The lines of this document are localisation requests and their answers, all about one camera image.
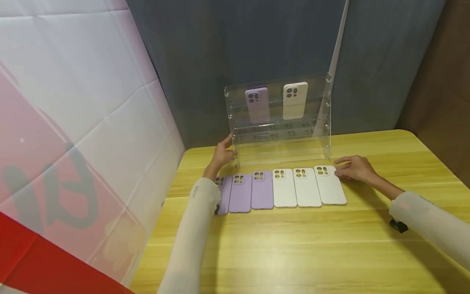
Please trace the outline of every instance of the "acrylic display stand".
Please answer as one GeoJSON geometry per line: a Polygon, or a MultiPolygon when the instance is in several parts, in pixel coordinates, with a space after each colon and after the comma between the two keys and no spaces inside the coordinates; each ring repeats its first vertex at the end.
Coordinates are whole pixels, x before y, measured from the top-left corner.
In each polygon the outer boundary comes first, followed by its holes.
{"type": "Polygon", "coordinates": [[[328,158],[331,88],[327,72],[226,87],[237,165],[328,158]]]}

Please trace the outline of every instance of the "yellow wooden table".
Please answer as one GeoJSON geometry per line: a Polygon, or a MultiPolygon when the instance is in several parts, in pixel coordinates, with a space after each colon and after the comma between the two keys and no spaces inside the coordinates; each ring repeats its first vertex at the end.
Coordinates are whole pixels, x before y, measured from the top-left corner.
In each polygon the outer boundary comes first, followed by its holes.
{"type": "MultiPolygon", "coordinates": [[[[382,131],[332,137],[331,159],[367,156],[405,190],[470,222],[470,191],[413,134],[382,131]]],[[[189,191],[213,147],[188,150],[180,163],[131,289],[160,284],[189,191]]],[[[242,167],[237,172],[313,167],[328,160],[242,167]]],[[[235,172],[233,165],[222,175],[235,172]]],[[[212,219],[201,293],[470,293],[470,274],[413,231],[388,222],[389,201],[359,183],[344,183],[346,206],[252,210],[212,219]]]]}

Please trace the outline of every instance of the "gray backdrop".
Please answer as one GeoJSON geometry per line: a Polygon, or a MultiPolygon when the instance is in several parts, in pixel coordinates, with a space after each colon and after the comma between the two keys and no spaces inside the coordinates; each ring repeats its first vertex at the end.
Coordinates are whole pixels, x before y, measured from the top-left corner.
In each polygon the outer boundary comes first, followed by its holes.
{"type": "MultiPolygon", "coordinates": [[[[127,0],[186,148],[227,135],[223,89],[329,69],[345,0],[127,0]]],[[[333,133],[394,128],[445,0],[351,0],[333,133]]]]}

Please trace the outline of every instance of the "purple phone case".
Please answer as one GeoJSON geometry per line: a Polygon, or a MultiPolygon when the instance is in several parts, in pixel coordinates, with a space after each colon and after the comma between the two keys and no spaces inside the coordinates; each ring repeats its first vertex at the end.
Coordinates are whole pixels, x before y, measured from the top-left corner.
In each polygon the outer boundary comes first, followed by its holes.
{"type": "Polygon", "coordinates": [[[228,210],[231,213],[250,212],[251,210],[251,175],[243,176],[243,184],[235,183],[235,177],[232,178],[232,191],[230,192],[230,204],[228,210]]]}
{"type": "Polygon", "coordinates": [[[269,122],[269,96],[267,88],[257,88],[245,91],[246,104],[252,124],[269,122]]]}
{"type": "Polygon", "coordinates": [[[251,208],[253,209],[273,209],[273,173],[270,171],[258,171],[253,173],[251,184],[251,208]],[[263,173],[263,180],[255,179],[255,173],[263,173]]]}
{"type": "Polygon", "coordinates": [[[228,213],[230,192],[232,191],[232,177],[225,176],[220,178],[223,178],[224,181],[222,183],[220,181],[217,181],[220,189],[220,203],[216,215],[226,215],[228,213]]]}

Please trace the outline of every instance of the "brown wall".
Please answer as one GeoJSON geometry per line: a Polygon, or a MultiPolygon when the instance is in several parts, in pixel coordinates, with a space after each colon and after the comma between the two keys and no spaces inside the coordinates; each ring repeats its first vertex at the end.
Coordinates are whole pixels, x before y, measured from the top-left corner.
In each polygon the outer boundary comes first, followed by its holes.
{"type": "Polygon", "coordinates": [[[470,1],[448,0],[397,128],[470,187],[470,1]]]}

